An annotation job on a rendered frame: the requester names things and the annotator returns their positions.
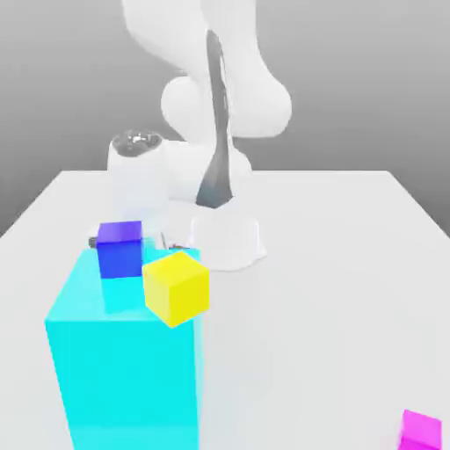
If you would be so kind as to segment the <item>small magenta cube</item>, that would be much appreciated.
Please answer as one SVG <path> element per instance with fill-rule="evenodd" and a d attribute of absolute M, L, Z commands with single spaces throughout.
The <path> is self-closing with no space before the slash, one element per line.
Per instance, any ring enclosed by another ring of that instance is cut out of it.
<path fill-rule="evenodd" d="M 397 450 L 442 450 L 442 422 L 404 410 Z"/>

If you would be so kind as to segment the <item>large cyan box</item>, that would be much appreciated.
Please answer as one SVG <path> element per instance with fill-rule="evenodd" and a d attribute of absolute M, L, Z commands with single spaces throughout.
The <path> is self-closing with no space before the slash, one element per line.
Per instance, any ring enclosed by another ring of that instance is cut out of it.
<path fill-rule="evenodd" d="M 168 327 L 86 249 L 45 327 L 74 450 L 200 450 L 201 317 Z"/>

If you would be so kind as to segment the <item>small blue cube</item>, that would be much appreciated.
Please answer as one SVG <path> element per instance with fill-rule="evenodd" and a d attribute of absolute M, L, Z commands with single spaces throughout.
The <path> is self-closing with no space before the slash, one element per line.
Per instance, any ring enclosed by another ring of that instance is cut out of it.
<path fill-rule="evenodd" d="M 103 222 L 96 249 L 102 279 L 141 277 L 142 222 Z"/>

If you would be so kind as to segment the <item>small yellow cube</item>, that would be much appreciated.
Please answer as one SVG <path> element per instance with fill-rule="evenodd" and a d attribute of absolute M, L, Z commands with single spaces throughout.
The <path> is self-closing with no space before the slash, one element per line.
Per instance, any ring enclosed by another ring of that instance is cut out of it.
<path fill-rule="evenodd" d="M 142 267 L 147 308 L 175 328 L 209 309 L 209 270 L 185 251 Z"/>

